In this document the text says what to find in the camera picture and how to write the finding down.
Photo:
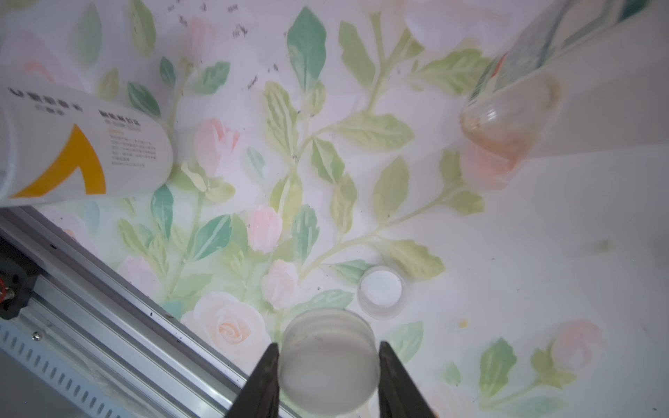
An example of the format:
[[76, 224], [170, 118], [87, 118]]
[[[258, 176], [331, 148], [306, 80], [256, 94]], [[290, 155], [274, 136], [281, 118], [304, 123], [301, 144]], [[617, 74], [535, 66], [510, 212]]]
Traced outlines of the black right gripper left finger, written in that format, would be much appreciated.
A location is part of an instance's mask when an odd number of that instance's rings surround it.
[[279, 345], [275, 342], [271, 343], [226, 413], [225, 418], [279, 417], [279, 357]]

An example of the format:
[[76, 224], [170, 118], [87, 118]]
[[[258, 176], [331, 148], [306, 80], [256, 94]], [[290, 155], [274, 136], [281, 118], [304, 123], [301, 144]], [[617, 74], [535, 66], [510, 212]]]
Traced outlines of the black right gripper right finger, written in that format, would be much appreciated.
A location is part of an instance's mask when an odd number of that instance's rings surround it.
[[381, 418], [434, 418], [429, 404], [392, 346], [382, 341], [379, 348], [380, 381], [378, 402]]

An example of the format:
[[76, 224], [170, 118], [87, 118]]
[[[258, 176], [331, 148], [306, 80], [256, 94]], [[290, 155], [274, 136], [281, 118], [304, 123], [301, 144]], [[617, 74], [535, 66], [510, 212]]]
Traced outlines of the clear bottle green label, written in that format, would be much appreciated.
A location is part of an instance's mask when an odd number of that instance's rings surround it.
[[555, 1], [494, 59], [464, 135], [520, 160], [668, 141], [668, 4]]

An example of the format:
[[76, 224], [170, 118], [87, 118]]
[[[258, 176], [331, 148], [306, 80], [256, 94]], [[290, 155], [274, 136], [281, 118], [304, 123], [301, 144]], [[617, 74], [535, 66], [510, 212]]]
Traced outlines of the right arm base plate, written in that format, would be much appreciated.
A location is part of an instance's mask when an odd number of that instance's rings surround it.
[[42, 269], [17, 250], [7, 240], [1, 239], [1, 318], [18, 317], [33, 294]]

